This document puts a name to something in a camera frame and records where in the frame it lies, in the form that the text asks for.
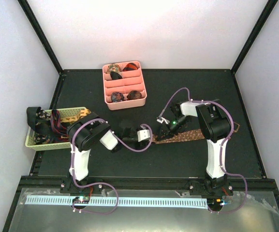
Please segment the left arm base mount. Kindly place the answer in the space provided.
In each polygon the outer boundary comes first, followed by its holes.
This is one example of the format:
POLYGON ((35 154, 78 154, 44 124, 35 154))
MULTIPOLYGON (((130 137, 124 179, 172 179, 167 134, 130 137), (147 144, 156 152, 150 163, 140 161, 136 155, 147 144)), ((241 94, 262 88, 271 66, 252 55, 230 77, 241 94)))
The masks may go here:
POLYGON ((101 196, 104 184, 96 184, 90 187, 80 188, 72 179, 63 180, 60 185, 60 193, 67 194, 72 198, 71 207, 82 210, 91 203, 93 196, 101 196))

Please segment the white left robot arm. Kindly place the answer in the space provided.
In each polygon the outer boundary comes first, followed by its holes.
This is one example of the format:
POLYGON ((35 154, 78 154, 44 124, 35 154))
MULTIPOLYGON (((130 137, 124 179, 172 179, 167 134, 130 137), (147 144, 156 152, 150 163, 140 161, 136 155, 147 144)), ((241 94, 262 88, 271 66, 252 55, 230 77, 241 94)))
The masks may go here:
POLYGON ((91 112, 67 128, 67 135, 71 143, 70 175, 74 178, 71 187, 78 193, 88 189, 88 161, 92 148, 102 144, 109 151, 118 151, 122 146, 133 152, 146 151, 152 144, 152 129, 147 124, 133 132, 126 130, 118 136, 107 121, 91 112))

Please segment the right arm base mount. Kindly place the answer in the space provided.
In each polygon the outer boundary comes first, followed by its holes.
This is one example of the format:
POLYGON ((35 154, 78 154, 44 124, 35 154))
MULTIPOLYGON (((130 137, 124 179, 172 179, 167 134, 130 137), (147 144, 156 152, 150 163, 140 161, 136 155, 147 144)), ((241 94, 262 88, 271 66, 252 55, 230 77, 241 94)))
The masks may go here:
POLYGON ((233 190, 227 175, 220 178, 206 176, 188 182, 190 195, 198 195, 207 200, 208 208, 212 211, 220 212, 221 209, 231 200, 227 197, 233 196, 233 190))

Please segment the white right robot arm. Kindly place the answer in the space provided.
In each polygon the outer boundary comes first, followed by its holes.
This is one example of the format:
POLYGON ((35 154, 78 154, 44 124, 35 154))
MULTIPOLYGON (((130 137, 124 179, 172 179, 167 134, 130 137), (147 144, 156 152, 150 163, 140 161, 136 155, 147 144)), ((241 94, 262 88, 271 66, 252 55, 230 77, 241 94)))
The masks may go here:
POLYGON ((170 106, 174 119, 157 117, 161 123, 153 142, 171 143, 206 139, 208 161, 206 167, 205 191, 210 195, 222 189, 219 179, 226 175, 226 144, 234 131, 231 115, 219 99, 213 101, 176 102, 170 106))

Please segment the brown floral necktie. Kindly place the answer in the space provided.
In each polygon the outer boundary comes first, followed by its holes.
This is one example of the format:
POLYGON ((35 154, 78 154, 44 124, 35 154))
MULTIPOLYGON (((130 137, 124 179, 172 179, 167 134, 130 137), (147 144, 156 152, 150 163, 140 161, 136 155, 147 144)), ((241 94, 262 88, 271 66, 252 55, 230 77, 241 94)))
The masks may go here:
POLYGON ((176 132, 170 132, 168 124, 162 124, 157 134, 152 137, 152 142, 155 144, 168 144, 189 142, 205 139, 201 132, 201 129, 189 130, 180 132, 180 129, 176 132))

